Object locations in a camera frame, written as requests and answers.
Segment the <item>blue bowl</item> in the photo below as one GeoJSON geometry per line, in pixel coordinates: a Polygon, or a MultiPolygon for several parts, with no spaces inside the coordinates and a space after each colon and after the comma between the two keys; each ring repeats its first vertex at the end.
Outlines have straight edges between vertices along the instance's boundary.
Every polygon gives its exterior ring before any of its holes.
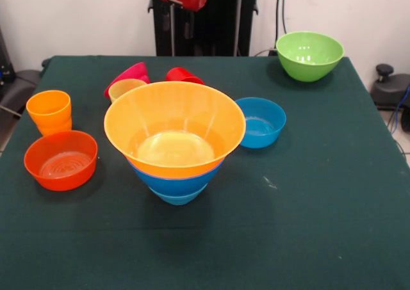
{"type": "Polygon", "coordinates": [[[158,193],[154,189],[150,188],[152,192],[154,192],[158,197],[160,197],[164,202],[168,202],[171,205],[186,205],[187,203],[194,200],[208,185],[205,184],[199,191],[195,193],[185,195],[185,196],[168,196],[161,193],[158,193]]]}
{"type": "Polygon", "coordinates": [[[141,172],[130,163],[139,178],[146,185],[148,185],[150,189],[152,189],[156,193],[159,193],[160,195],[166,195],[168,197],[187,197],[187,195],[189,196],[200,191],[208,184],[208,182],[212,178],[214,178],[221,164],[222,162],[210,172],[204,173],[201,176],[186,179],[165,179],[154,177],[148,175],[147,173],[141,172]]]}
{"type": "Polygon", "coordinates": [[[254,97],[242,98],[236,103],[246,118],[241,145],[256,149],[273,144],[286,123],[283,108],[270,100],[254,97]]]}

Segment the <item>floor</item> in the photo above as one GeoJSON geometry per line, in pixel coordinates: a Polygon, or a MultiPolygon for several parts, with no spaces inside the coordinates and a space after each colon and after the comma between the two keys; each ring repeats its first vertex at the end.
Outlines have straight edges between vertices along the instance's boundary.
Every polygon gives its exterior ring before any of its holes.
{"type": "MultiPolygon", "coordinates": [[[[382,118],[384,119],[384,122],[387,124],[391,116],[391,112],[381,111],[380,113],[381,113],[382,118]]],[[[11,138],[14,132],[17,122],[18,122],[17,119],[10,117],[10,120],[7,121],[7,123],[0,129],[0,157],[1,157],[1,153],[4,151],[4,149],[7,146],[8,140],[11,138]]],[[[393,134],[393,137],[403,148],[403,151],[405,153],[409,153],[409,154],[406,154],[406,159],[410,167],[410,134],[403,132],[399,124],[397,127],[397,130],[393,134]]]]}

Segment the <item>white wall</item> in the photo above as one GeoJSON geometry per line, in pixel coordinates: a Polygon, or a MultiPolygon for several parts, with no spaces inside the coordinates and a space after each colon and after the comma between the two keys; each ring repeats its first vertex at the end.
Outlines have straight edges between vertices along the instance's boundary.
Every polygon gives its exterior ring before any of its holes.
{"type": "Polygon", "coordinates": [[[0,26],[17,70],[55,54],[155,54],[149,0],[0,0],[0,26]]]}
{"type": "MultiPolygon", "coordinates": [[[[407,0],[286,0],[288,31],[340,40],[366,86],[374,66],[410,73],[407,0]]],[[[0,0],[0,25],[16,69],[54,54],[155,54],[148,0],[0,0]]],[[[275,0],[258,0],[251,54],[273,46],[275,0]]]]}
{"type": "MultiPolygon", "coordinates": [[[[254,18],[252,54],[274,44],[275,1],[258,0],[260,14],[254,18]]],[[[286,0],[286,28],[318,31],[337,38],[369,87],[378,63],[387,62],[396,72],[410,73],[408,1],[286,0]]]]}

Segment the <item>yellow cup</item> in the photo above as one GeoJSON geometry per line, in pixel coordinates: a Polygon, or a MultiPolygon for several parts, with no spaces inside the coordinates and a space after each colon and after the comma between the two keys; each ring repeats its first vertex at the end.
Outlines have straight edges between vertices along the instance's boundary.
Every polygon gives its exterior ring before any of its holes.
{"type": "Polygon", "coordinates": [[[110,86],[108,90],[108,95],[110,96],[111,102],[116,101],[119,97],[124,95],[126,92],[133,90],[139,86],[146,85],[142,80],[137,79],[125,79],[115,82],[110,86]]]}
{"type": "Polygon", "coordinates": [[[61,90],[47,90],[27,101],[27,112],[44,136],[72,129],[71,98],[61,90]]]}

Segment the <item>green bowl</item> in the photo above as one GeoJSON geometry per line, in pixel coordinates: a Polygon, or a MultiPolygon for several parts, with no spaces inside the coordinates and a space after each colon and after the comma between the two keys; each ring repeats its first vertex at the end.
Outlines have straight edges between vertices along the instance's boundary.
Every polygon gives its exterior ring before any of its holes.
{"type": "Polygon", "coordinates": [[[339,63],[344,50],[337,40],[314,32],[292,32],[276,43],[283,69],[292,78],[314,82],[326,76],[339,63]]]}

